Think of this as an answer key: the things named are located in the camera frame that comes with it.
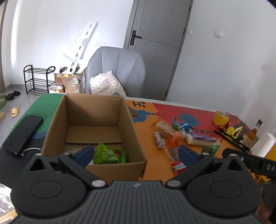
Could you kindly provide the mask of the person's left hand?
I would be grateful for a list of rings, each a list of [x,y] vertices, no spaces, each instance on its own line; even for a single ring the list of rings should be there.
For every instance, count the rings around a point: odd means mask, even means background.
[[[275,223],[275,181],[263,184],[262,198],[256,216],[263,223]]]

